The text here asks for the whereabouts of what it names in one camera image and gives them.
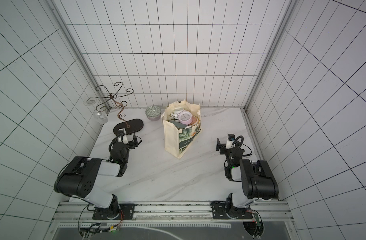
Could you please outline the pink round alarm clock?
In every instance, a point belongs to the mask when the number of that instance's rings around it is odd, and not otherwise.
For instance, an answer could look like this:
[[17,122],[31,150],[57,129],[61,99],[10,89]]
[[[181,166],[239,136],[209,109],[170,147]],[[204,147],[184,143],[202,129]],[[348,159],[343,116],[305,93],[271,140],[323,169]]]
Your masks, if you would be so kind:
[[192,122],[192,113],[189,111],[182,111],[179,114],[179,121],[184,125],[189,125]]

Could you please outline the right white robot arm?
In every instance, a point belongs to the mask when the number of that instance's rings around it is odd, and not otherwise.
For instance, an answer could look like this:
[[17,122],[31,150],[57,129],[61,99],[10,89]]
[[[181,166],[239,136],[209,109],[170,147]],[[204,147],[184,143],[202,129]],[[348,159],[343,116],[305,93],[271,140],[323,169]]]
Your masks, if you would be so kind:
[[257,220],[259,214],[250,205],[258,200],[277,199],[279,187],[267,161],[247,159],[242,148],[244,137],[229,134],[227,141],[216,142],[216,151],[225,156],[225,177],[230,182],[241,183],[241,190],[230,193],[225,201],[210,203],[215,220]]

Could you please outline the floral canvas tote bag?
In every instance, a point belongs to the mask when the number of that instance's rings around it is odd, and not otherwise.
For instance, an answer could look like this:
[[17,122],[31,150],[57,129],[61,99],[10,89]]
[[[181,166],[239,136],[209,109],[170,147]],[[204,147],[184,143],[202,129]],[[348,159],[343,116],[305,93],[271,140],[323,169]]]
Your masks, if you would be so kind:
[[[169,104],[161,116],[164,125],[165,150],[174,157],[181,159],[192,145],[195,137],[201,132],[201,106],[185,100]],[[189,111],[198,118],[195,126],[184,125],[179,120],[173,121],[171,112]]]

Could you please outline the white twin-bell alarm clock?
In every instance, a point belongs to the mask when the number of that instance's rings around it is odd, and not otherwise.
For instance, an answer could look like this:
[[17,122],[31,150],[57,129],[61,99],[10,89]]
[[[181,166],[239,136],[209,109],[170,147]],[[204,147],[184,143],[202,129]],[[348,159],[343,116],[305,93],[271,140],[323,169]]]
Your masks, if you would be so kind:
[[171,118],[173,121],[179,120],[179,115],[180,115],[181,111],[175,111],[175,112],[171,112]]

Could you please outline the orange cream round clock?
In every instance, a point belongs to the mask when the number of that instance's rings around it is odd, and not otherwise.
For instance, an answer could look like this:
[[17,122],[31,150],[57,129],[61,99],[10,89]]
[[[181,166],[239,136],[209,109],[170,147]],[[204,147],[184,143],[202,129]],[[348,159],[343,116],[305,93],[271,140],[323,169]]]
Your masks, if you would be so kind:
[[190,123],[191,126],[195,126],[198,124],[198,118],[196,116],[192,116],[192,121]]

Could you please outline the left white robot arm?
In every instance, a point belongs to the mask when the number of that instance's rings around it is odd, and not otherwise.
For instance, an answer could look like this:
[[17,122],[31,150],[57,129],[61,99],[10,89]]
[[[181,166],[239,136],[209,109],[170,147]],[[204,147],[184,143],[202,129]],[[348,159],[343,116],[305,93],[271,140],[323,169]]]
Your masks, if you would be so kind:
[[134,204],[120,204],[118,197],[100,188],[97,177],[122,177],[127,169],[130,150],[140,145],[142,139],[133,134],[116,136],[109,145],[108,160],[76,156],[62,168],[54,183],[56,193],[81,199],[94,206],[93,220],[131,220]]

